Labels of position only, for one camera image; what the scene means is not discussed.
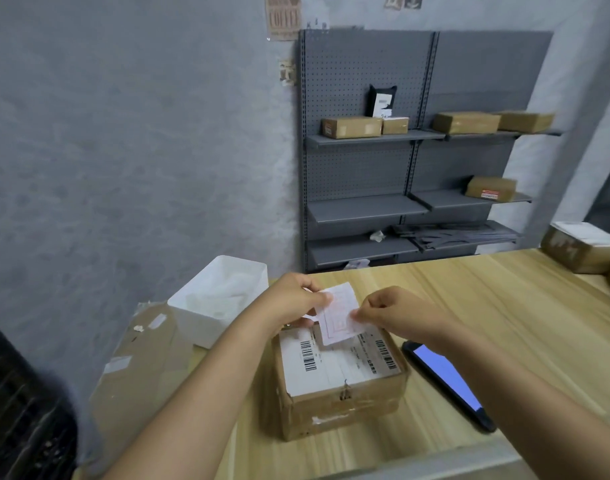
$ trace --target hand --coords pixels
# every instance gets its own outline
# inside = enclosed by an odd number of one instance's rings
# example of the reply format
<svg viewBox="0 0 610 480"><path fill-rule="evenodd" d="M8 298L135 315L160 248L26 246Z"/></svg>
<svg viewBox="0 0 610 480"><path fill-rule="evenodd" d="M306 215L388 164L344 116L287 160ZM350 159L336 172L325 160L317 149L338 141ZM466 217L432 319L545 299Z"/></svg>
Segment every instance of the hand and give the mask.
<svg viewBox="0 0 610 480"><path fill-rule="evenodd" d="M399 286L376 291L352 310L351 318L384 328L404 339L425 344L437 351L445 331L457 322L448 312Z"/></svg>
<svg viewBox="0 0 610 480"><path fill-rule="evenodd" d="M286 273L256 298L245 311L261 316L274 334L287 323L311 327L314 322L302 316L316 315L315 306L327 306L332 301L332 295L321 293L321 289L318 282L307 274Z"/></svg>

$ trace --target white plastic bin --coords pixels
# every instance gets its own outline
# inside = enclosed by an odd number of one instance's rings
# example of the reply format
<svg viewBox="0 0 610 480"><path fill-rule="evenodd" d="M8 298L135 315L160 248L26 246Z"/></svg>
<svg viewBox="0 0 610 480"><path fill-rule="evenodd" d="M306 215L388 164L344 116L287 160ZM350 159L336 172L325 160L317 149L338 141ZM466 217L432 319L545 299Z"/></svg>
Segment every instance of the white plastic bin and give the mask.
<svg viewBox="0 0 610 480"><path fill-rule="evenodd" d="M267 286L266 264L216 256L167 304L181 333L192 343L209 349Z"/></svg>

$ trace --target gray wall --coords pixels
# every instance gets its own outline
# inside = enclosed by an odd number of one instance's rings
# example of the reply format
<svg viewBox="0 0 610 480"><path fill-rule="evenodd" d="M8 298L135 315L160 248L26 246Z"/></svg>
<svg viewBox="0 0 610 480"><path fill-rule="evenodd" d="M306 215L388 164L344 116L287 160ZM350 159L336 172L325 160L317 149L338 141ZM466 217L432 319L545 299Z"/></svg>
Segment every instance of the gray wall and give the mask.
<svg viewBox="0 0 610 480"><path fill-rule="evenodd" d="M530 106L563 129L610 31L610 0L383 3L304 8L332 26L553 30ZM297 266L291 54L266 40L263 0L0 0L0 327L33 363L85 397L137 302L218 254ZM538 195L560 142L525 140L512 176ZM528 204L507 206L520 230Z"/></svg>

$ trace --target poster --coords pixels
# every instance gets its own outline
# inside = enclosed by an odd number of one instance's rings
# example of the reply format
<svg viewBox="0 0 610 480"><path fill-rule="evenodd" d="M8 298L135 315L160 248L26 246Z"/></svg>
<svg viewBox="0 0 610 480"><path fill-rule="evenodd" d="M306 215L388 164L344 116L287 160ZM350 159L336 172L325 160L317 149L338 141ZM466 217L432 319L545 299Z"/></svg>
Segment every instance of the poster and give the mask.
<svg viewBox="0 0 610 480"><path fill-rule="evenodd" d="M301 29L301 0L265 0L268 40L296 40Z"/></svg>

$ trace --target forearm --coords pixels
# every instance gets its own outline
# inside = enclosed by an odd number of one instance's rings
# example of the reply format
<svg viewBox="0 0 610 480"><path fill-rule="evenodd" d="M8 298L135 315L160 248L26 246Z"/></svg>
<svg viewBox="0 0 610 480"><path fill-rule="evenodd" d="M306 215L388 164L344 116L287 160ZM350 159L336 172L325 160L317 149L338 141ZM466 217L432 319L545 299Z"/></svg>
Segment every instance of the forearm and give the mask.
<svg viewBox="0 0 610 480"><path fill-rule="evenodd" d="M464 326L438 352L541 479L610 479L610 427Z"/></svg>
<svg viewBox="0 0 610 480"><path fill-rule="evenodd" d="M213 478L271 334L253 313L221 335L106 480Z"/></svg>

